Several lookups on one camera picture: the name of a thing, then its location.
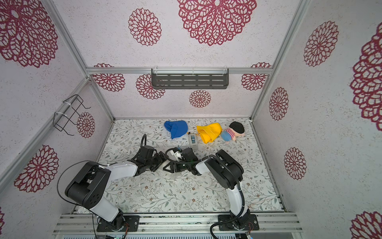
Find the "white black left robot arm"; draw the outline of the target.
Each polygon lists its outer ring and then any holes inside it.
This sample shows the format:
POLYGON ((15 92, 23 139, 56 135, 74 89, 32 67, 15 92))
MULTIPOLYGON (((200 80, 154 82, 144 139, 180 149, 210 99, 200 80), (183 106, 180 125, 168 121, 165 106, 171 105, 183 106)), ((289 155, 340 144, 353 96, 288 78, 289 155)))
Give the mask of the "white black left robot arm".
POLYGON ((111 182, 156 171, 166 161, 165 154, 151 146, 142 146, 136 156, 122 163, 101 165, 87 162, 65 189, 65 196, 101 217, 108 223, 120 224, 123 213, 103 195, 111 182))

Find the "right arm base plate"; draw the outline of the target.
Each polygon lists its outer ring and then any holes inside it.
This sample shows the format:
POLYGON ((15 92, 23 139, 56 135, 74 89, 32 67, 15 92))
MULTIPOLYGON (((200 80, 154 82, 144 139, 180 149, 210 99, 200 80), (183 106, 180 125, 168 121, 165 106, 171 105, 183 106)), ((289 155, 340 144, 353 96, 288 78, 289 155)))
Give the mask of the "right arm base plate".
POLYGON ((228 222, 232 219, 231 215, 218 215, 218 222, 225 222, 219 225, 220 231, 258 231, 260 229, 256 215, 245 214, 244 217, 228 222))

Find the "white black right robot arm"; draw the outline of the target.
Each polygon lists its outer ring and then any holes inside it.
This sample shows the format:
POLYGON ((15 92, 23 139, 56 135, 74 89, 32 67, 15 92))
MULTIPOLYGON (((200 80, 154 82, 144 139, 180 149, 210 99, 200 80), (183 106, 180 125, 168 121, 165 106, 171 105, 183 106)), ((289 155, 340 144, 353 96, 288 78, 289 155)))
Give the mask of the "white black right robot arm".
POLYGON ((211 173, 227 192, 232 220, 246 217, 248 207, 245 204, 241 183, 244 169, 225 150, 220 149, 215 154, 207 155, 202 159, 199 159, 190 147, 185 149, 170 148, 166 152, 160 152, 160 155, 169 161, 163 168, 169 173, 186 170, 196 176, 211 173))

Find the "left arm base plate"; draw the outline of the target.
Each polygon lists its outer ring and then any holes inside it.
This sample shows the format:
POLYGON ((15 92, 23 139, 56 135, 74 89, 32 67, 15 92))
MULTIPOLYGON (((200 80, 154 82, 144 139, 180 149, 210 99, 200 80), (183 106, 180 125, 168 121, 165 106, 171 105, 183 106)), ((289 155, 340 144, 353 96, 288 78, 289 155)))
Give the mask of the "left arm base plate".
POLYGON ((117 216, 112 222, 100 219, 97 223, 96 232, 137 232, 139 216, 117 216))

